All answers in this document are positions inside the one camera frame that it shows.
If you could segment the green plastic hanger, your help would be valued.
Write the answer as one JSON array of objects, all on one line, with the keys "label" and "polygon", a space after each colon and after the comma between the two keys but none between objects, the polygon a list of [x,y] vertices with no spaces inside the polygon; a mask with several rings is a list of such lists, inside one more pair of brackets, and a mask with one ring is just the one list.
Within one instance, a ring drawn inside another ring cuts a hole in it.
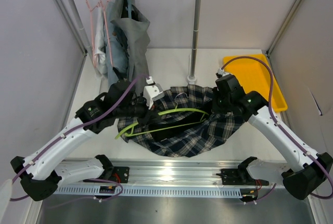
[{"label": "green plastic hanger", "polygon": [[150,135],[153,141],[173,138],[188,129],[201,125],[211,115],[212,99],[204,88],[171,87],[164,97],[155,101],[149,119],[120,118],[115,139],[124,141]]}]

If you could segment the plaid checked shirt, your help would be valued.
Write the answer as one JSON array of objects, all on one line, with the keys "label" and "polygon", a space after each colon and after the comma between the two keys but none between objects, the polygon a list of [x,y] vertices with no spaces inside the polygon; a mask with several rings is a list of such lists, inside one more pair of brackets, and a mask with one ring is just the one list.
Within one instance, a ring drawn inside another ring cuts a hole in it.
[{"label": "plaid checked shirt", "polygon": [[[201,86],[188,85],[176,87],[188,87],[199,91]],[[211,96],[213,100],[213,89],[211,87],[205,88],[206,95]],[[211,109],[210,117],[201,125],[188,129],[173,138],[156,142],[150,139],[150,135],[144,135],[135,139],[129,139],[126,142],[133,141],[160,156],[193,157],[223,145],[243,123],[243,119],[240,116],[233,115],[232,112],[215,114]]]}]

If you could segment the grey pleated skirt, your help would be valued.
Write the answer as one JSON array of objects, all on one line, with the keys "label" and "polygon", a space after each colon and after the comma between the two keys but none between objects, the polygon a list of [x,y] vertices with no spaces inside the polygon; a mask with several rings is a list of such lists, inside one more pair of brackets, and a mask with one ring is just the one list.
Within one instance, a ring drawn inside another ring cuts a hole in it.
[{"label": "grey pleated skirt", "polygon": [[135,11],[134,19],[122,18],[123,0],[115,0],[114,13],[111,18],[111,22],[120,27],[127,38],[127,52],[129,55],[127,79],[129,81],[141,74],[149,75],[146,51],[150,43],[147,33],[150,21],[135,6],[135,0],[132,0],[132,5]]}]

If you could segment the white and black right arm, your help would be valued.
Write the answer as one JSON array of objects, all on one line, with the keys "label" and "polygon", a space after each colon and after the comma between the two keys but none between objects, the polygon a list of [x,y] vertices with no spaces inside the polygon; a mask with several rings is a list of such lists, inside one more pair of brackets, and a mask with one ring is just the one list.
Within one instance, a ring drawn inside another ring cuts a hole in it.
[{"label": "white and black right arm", "polygon": [[332,167],[332,156],[319,154],[303,142],[270,108],[268,101],[257,91],[245,93],[232,74],[219,75],[213,89],[213,111],[232,112],[248,122],[280,152],[286,165],[264,162],[251,157],[238,170],[238,180],[250,184],[262,179],[280,184],[296,199],[304,200],[327,178]]}]

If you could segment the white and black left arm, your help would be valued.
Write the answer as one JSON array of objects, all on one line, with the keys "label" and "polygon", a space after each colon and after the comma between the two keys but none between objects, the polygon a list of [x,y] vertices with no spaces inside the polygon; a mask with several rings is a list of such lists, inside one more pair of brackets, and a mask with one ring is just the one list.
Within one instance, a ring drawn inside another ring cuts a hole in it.
[{"label": "white and black left arm", "polygon": [[78,146],[112,126],[122,117],[145,117],[153,106],[153,98],[161,93],[153,83],[144,87],[143,94],[134,98],[134,84],[118,81],[109,91],[86,102],[70,123],[46,145],[27,157],[17,156],[11,166],[23,190],[34,201],[51,196],[60,186],[81,180],[97,179],[108,182],[114,166],[105,155],[70,166],[60,163]]}]

